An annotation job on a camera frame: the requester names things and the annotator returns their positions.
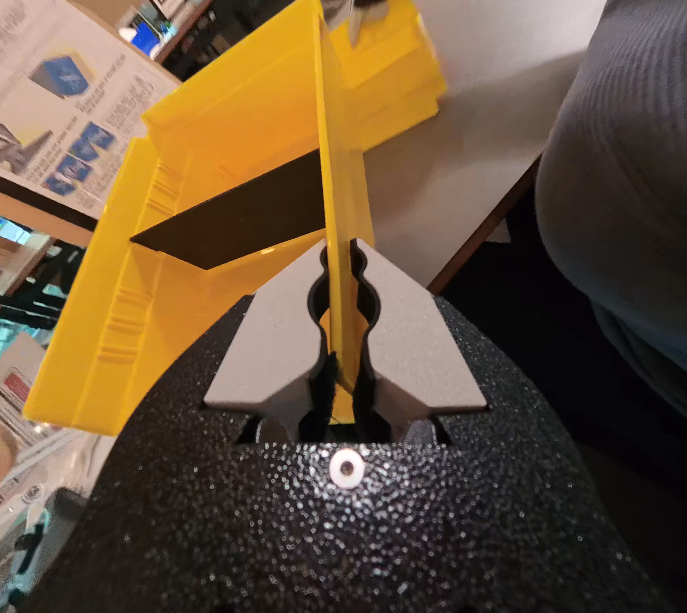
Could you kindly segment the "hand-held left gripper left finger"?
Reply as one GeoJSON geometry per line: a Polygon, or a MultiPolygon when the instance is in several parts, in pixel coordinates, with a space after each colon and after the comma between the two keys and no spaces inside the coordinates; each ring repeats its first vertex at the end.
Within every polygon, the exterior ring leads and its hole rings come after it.
{"type": "Polygon", "coordinates": [[[329,308],[327,260],[320,240],[255,292],[206,406],[275,419],[295,441],[325,439],[337,372],[320,323],[329,308]]]}

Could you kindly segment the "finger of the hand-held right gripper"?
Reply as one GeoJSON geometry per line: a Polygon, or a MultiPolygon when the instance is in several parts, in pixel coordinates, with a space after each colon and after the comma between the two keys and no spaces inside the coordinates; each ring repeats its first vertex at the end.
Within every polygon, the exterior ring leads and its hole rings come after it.
{"type": "Polygon", "coordinates": [[[348,41],[351,48],[358,43],[364,27],[377,24],[385,19],[389,10],[389,0],[382,0],[369,6],[357,7],[353,0],[348,6],[348,41]]]}

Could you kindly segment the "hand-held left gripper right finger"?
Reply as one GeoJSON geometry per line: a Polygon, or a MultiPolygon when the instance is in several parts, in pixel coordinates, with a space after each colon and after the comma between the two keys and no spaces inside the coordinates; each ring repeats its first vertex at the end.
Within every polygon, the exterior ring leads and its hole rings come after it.
{"type": "Polygon", "coordinates": [[[362,239],[350,256],[367,323],[352,394],[359,440],[399,443],[419,420],[487,411],[434,296],[362,239]]]}

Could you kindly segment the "yellow plastic bin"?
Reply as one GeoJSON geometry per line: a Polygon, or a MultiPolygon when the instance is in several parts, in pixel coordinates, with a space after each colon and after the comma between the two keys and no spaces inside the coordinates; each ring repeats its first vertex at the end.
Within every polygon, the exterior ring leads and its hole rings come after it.
{"type": "Polygon", "coordinates": [[[339,60],[319,0],[298,0],[144,116],[23,408],[29,420],[115,436],[179,358],[241,299],[318,241],[320,321],[337,389],[355,380],[350,242],[374,240],[362,152],[345,126],[339,60]],[[325,228],[210,270],[131,237],[320,150],[325,228]]]}
{"type": "Polygon", "coordinates": [[[419,9],[388,0],[385,14],[361,24],[356,45],[348,22],[330,31],[345,92],[345,126],[361,152],[433,118],[446,81],[419,9]]]}

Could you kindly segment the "black bin divider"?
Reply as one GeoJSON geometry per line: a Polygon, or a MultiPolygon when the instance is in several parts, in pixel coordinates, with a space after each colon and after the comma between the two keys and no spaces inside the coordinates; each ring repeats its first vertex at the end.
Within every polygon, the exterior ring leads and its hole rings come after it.
{"type": "Polygon", "coordinates": [[[324,228],[316,149],[137,233],[131,242],[210,270],[324,228]]]}

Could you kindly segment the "person's torso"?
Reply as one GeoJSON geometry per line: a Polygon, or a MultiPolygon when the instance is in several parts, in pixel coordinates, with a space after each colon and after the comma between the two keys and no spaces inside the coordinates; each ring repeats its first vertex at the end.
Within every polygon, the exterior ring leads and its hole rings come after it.
{"type": "Polygon", "coordinates": [[[547,253],[686,415],[686,0],[607,0],[545,147],[547,253]]]}

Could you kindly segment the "printed instruction sheet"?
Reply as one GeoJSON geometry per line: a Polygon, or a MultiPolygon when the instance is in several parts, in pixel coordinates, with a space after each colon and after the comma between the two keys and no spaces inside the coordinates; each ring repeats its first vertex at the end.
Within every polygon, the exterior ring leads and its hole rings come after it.
{"type": "Polygon", "coordinates": [[[86,228],[178,86],[67,0],[1,0],[1,192],[86,228]]]}

